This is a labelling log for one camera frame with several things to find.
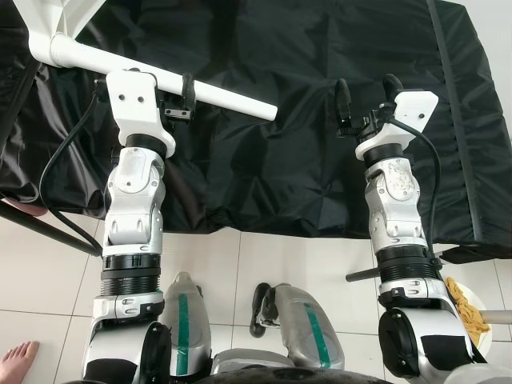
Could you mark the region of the white plastic table leg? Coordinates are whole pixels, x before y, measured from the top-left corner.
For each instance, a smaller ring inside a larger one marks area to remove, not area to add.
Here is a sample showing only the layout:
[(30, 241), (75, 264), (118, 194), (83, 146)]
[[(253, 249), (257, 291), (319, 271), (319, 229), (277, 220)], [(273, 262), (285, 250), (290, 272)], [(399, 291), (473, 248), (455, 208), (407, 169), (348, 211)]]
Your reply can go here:
[[(65, 35), (46, 36), (40, 33), (30, 33), (28, 40), (30, 54), (37, 61), (57, 67), (81, 67), (100, 74), (128, 70), (131, 67), (156, 77), (157, 88), (170, 93), (182, 95), (184, 81), (181, 74), (175, 74), (160, 67), (147, 63), (133, 61), (102, 49), (83, 45)], [(273, 121), (277, 117), (278, 108), (252, 98), (211, 86), (198, 80), (194, 81), (195, 99), (209, 105), (225, 107), (234, 112), (248, 114), (263, 120)]]

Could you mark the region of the black cloth table cover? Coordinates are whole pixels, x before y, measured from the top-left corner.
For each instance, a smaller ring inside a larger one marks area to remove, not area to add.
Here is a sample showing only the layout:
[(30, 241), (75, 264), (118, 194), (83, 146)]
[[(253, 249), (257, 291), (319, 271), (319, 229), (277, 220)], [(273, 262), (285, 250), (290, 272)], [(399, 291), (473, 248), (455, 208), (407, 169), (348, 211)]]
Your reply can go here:
[(106, 0), (78, 36), (278, 107), (271, 121), (199, 103), (176, 124), (165, 178), (169, 233), (223, 227), (368, 238), (365, 165), (340, 138), (335, 84), (352, 117), (385, 100), (384, 74), (438, 96), (405, 155), (439, 244), (509, 246), (511, 153), (489, 59), (463, 5), (445, 0)]

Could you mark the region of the red seat edge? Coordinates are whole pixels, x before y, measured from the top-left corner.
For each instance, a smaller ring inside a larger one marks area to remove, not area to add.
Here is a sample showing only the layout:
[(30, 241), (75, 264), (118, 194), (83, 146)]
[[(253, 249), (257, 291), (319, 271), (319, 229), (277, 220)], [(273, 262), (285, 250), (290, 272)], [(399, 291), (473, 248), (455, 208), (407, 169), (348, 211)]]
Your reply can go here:
[(10, 204), (19, 211), (25, 212), (26, 214), (34, 217), (40, 217), (47, 213), (47, 209), (45, 208), (22, 204), (21, 202), (7, 201), (7, 204)]

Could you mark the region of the silver right robot leg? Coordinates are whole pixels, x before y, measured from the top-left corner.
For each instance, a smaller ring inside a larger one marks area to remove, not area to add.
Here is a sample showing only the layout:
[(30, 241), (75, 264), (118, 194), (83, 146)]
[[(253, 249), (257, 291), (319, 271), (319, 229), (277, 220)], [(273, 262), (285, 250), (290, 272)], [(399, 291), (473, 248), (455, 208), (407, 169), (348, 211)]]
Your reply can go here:
[(260, 282), (252, 302), (250, 334), (260, 338), (279, 328), (288, 359), (301, 368), (344, 368), (344, 352), (321, 304), (290, 284)]

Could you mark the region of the silver robot leg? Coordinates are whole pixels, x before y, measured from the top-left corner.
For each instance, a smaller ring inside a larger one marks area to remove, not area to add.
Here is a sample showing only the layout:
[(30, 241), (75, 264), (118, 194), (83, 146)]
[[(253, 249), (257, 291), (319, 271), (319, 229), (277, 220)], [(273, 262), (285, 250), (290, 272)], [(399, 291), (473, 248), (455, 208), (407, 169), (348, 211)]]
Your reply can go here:
[(160, 321), (170, 330), (170, 374), (198, 379), (210, 372), (210, 322), (200, 286), (187, 272), (179, 272), (165, 292), (166, 308)]
[(288, 359), (301, 368), (344, 368), (344, 352), (321, 304), (290, 284), (260, 282), (252, 302), (250, 334), (260, 338), (279, 328)]

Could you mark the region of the silver left robot leg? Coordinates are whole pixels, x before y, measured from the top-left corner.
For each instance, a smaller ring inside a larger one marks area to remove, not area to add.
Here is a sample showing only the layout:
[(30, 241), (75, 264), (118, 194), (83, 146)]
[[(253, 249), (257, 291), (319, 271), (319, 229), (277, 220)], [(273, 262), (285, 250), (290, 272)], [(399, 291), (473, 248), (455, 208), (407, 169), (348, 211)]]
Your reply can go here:
[(210, 322), (200, 286), (187, 272), (179, 272), (165, 292), (166, 308), (160, 321), (170, 330), (170, 374), (198, 379), (210, 372)]

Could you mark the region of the black robot torso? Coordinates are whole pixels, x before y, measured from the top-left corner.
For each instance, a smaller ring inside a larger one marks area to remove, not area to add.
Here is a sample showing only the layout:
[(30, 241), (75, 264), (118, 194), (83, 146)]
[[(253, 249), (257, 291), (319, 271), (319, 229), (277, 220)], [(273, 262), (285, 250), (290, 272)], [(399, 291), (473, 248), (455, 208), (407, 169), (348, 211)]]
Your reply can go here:
[(298, 368), (286, 356), (257, 349), (228, 349), (212, 372), (194, 384), (392, 384), (387, 380), (330, 368)]

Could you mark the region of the black metal frame bar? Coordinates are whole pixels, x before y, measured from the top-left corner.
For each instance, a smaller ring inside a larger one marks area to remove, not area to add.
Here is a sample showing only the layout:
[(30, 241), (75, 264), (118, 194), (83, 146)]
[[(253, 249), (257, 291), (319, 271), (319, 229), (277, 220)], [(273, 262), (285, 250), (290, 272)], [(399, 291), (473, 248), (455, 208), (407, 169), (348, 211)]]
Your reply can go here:
[[(454, 246), (446, 251), (436, 252), (434, 256), (442, 266), (446, 266), (446, 264), (466, 264), (491, 259), (512, 259), (512, 249), (509, 246)], [(345, 275), (345, 281), (357, 282), (379, 277), (379, 268), (370, 268)]]
[(87, 242), (80, 240), (80, 238), (76, 238), (72, 234), (68, 234), (59, 228), (51, 226), (35, 216), (22, 212), (18, 208), (7, 204), (7, 202), (0, 201), (0, 218), (18, 224), (18, 226), (28, 228), (28, 230), (32, 230), (34, 233), (45, 235), (45, 237), (51, 238), (51, 240), (72, 246), (78, 251), (87, 252), (92, 256), (100, 255), (98, 250), (88, 245)]

